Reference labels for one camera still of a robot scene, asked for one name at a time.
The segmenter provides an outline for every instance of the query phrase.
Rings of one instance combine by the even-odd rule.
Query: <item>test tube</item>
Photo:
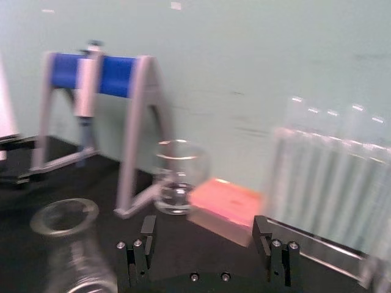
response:
[[[320,210],[320,221],[316,234],[330,238],[331,228],[340,225],[340,207],[349,191],[357,183],[356,178],[362,172],[365,163],[361,155],[362,143],[358,142],[364,120],[364,108],[360,105],[352,105],[347,114],[347,119],[342,130],[343,140],[338,149],[338,161],[333,171],[331,186],[325,195],[325,202]]]

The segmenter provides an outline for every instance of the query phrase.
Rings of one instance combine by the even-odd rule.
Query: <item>black table surface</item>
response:
[[[50,157],[75,149],[57,139],[50,141]],[[9,173],[23,172],[29,166],[26,150],[9,155]],[[29,221],[38,209],[66,198],[88,198],[99,206],[97,234],[101,251],[114,269],[115,245],[133,243],[146,215],[157,215],[158,235],[150,276],[154,280],[193,271],[229,271],[245,277],[265,274],[254,244],[236,245],[186,220],[185,216],[165,215],[153,204],[130,219],[113,213],[119,163],[103,156],[87,160],[84,168],[74,165],[51,172],[44,181],[31,183],[25,190],[0,186],[0,292],[43,292],[48,251],[44,240],[31,231]],[[151,184],[148,173],[139,172],[137,190]],[[367,292],[356,281],[302,258],[304,292]]]

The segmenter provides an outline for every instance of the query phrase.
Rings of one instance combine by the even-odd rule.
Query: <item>black bracket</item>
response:
[[[21,139],[19,137],[11,137],[9,139],[0,141],[0,150],[2,151],[12,151],[20,148],[27,148],[32,150],[35,147],[35,137],[29,137],[25,139]],[[1,172],[7,170],[6,161],[2,166]],[[5,175],[0,173],[0,184],[11,185],[13,187],[22,188],[27,183],[30,182],[30,174],[24,173],[21,175]]]
[[[161,281],[150,281],[149,269],[156,242],[156,216],[144,219],[141,235],[132,246],[117,244],[118,292],[262,292],[302,293],[300,246],[296,242],[284,244],[272,238],[266,217],[256,216],[252,230],[255,246],[267,272],[261,278],[244,278],[229,272],[180,275]],[[135,272],[130,272],[130,265]]]

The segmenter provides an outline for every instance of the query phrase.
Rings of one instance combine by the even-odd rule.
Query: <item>pink sponge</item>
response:
[[[194,189],[188,219],[231,241],[247,246],[254,216],[264,206],[261,193],[221,179],[211,179]]]

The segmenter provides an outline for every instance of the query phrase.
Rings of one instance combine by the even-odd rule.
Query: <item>gray stand frame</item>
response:
[[[120,166],[117,204],[114,210],[123,219],[131,217],[151,202],[159,191],[159,186],[154,184],[143,190],[135,198],[137,149],[142,116],[147,108],[153,111],[163,140],[173,138],[171,116],[168,113],[167,104],[159,84],[156,59],[152,56],[139,56],[130,83],[132,86],[129,87],[128,96],[131,98],[131,102],[127,109],[123,161]]]
[[[32,152],[32,166],[30,172],[32,175],[44,174],[50,171],[53,171],[58,168],[62,168],[64,166],[74,164],[81,159],[94,156],[99,153],[96,144],[95,138],[93,136],[93,132],[90,129],[90,134],[88,135],[89,140],[86,142],[84,149],[82,151],[75,152],[73,154],[69,154],[64,157],[60,157],[53,161],[46,161],[46,152],[48,148],[48,131],[49,131],[49,120],[50,120],[50,112],[53,103],[53,91],[57,88],[51,85],[51,75],[53,70],[53,59],[55,53],[50,52],[46,55],[45,58],[45,77],[43,81],[43,99],[41,105],[41,120],[40,120],[40,130],[39,135],[37,137],[36,146]],[[88,87],[89,84],[85,80],[85,72],[89,71],[90,68],[83,67],[83,64],[78,67],[78,86],[80,87]],[[78,99],[78,96],[74,96],[70,89],[66,89],[65,91],[68,97],[75,101]]]

